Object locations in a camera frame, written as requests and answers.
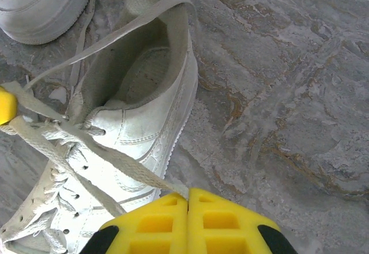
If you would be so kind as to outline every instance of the gray marble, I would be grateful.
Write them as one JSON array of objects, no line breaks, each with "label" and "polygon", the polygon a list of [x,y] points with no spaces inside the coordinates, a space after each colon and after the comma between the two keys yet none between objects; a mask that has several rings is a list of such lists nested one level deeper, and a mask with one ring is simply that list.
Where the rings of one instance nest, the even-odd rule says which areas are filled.
[{"label": "gray marble", "polygon": [[[369,0],[192,1],[200,87],[167,179],[270,217],[299,253],[369,253]],[[109,33],[123,4],[97,0],[87,45]],[[1,33],[0,83],[73,56],[84,18],[44,46]],[[47,78],[35,94],[64,110],[48,95],[69,92],[67,77]],[[44,165],[0,135],[0,224]]]}]

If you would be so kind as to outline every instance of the white shoelace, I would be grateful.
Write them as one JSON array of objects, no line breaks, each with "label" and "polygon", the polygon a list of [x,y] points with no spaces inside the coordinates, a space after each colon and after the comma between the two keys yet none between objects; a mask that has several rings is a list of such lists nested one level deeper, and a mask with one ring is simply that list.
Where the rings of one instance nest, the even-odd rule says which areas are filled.
[{"label": "white shoelace", "polygon": [[[96,0],[89,0],[87,7],[86,7],[86,20],[82,27],[80,38],[78,38],[77,41],[77,48],[76,48],[76,55],[79,54],[81,51],[83,51],[85,47],[85,40],[86,40],[86,30],[90,22],[92,21],[92,17],[95,13],[95,2]],[[77,86],[78,78],[80,76],[80,70],[81,70],[81,61],[75,63],[73,67],[71,68],[71,74],[69,78],[69,84],[71,85],[71,91],[70,95],[72,96],[74,93],[74,88]]]},{"label": "white shoelace", "polygon": [[[120,28],[101,39],[93,46],[77,54],[75,57],[49,69],[48,71],[45,71],[37,78],[30,81],[30,83],[23,88],[17,82],[9,82],[1,85],[4,89],[17,97],[20,105],[26,109],[29,109],[30,111],[47,117],[53,122],[30,124],[27,123],[22,116],[17,116],[7,125],[0,126],[0,131],[3,131],[9,135],[19,135],[30,146],[43,153],[54,164],[55,168],[55,171],[53,170],[51,172],[51,178],[54,180],[54,184],[51,188],[46,188],[45,199],[42,201],[42,203],[34,203],[35,214],[44,214],[35,222],[28,225],[25,229],[19,230],[10,237],[3,238],[3,241],[16,240],[30,234],[42,232],[44,238],[50,244],[51,253],[64,253],[66,251],[65,246],[59,240],[56,233],[50,229],[50,224],[55,213],[47,214],[45,212],[57,208],[63,209],[68,213],[75,213],[73,206],[68,202],[68,200],[61,198],[60,194],[58,194],[59,190],[63,187],[68,178],[76,179],[79,183],[81,183],[81,185],[91,195],[93,195],[113,217],[117,217],[124,213],[123,208],[121,208],[121,206],[114,201],[112,197],[94,186],[89,180],[77,174],[69,165],[65,157],[67,149],[69,149],[71,146],[77,145],[78,147],[89,149],[96,155],[100,156],[103,160],[109,162],[117,170],[123,172],[134,180],[151,187],[175,191],[185,198],[188,198],[189,190],[183,184],[168,183],[156,176],[153,172],[148,170],[133,158],[94,141],[91,135],[101,135],[103,133],[102,130],[83,130],[83,126],[73,126],[65,119],[64,116],[55,112],[52,108],[45,105],[40,100],[34,98],[33,95],[27,91],[42,78],[60,71],[69,65],[80,62],[92,54],[95,54],[106,46],[119,40],[129,32],[148,24],[168,9],[181,3],[189,3],[193,6],[190,0],[160,0],[156,3],[148,3],[150,9],[147,13],[138,16],[123,28]],[[49,139],[59,139],[59,144],[66,146],[54,146],[48,141]]]}]

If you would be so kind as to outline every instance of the white sneaker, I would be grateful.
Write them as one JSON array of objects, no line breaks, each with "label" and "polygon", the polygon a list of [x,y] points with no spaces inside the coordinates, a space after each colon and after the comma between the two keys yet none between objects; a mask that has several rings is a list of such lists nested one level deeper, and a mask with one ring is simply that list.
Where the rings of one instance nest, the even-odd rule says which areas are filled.
[{"label": "white sneaker", "polygon": [[88,0],[0,0],[0,27],[12,39],[43,44],[65,33]]},{"label": "white sneaker", "polygon": [[[163,180],[197,90],[184,3],[191,2],[126,0],[112,34],[24,88],[2,85],[21,105],[54,120],[30,126],[18,116],[0,126],[50,159],[36,187],[0,229],[3,253],[76,254],[103,223],[122,213],[121,207],[130,211],[158,197],[155,187],[188,196],[183,185]],[[26,94],[45,75],[98,51],[70,101],[69,121]],[[45,138],[59,139],[57,146]]]}]

